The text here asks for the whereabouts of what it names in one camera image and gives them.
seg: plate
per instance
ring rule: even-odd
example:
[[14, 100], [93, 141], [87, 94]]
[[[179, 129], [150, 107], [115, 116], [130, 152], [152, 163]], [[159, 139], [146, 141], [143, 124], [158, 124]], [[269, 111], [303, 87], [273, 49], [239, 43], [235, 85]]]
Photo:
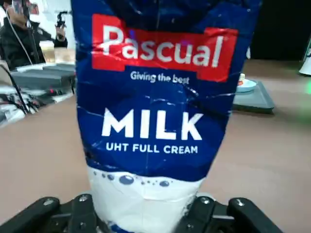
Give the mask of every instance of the plate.
[[237, 87], [237, 92], [248, 92], [255, 89], [255, 86], [257, 85], [256, 82], [244, 79], [243, 85]]

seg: white packaging bottom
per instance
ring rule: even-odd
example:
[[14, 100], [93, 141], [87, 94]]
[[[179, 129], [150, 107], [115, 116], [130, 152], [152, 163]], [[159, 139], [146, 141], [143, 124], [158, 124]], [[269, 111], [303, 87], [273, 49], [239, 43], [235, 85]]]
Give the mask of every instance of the white packaging bottom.
[[171, 233], [204, 180], [185, 182], [91, 167], [88, 175], [98, 217], [133, 233]]

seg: brown table surface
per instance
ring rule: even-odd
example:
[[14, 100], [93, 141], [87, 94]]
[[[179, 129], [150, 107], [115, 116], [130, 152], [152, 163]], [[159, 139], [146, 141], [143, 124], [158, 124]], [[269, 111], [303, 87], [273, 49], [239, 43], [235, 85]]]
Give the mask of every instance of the brown table surface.
[[[274, 116], [234, 113], [202, 186], [218, 201], [253, 200], [284, 232], [311, 232], [311, 78], [297, 63], [248, 61]], [[0, 223], [43, 196], [65, 202], [89, 190], [75, 98], [0, 130]]]

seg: dark background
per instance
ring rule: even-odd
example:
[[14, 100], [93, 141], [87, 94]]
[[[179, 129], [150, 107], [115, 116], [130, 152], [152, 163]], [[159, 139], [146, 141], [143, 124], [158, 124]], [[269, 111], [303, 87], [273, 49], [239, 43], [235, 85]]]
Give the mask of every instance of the dark background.
[[311, 0], [263, 0], [252, 59], [302, 60], [311, 35]]

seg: milk package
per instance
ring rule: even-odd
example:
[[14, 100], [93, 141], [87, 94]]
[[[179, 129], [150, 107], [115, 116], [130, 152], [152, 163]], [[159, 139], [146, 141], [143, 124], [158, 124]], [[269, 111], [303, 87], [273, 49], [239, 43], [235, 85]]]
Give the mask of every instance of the milk package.
[[112, 232], [172, 233], [224, 137], [260, 0], [71, 5], [95, 211]]

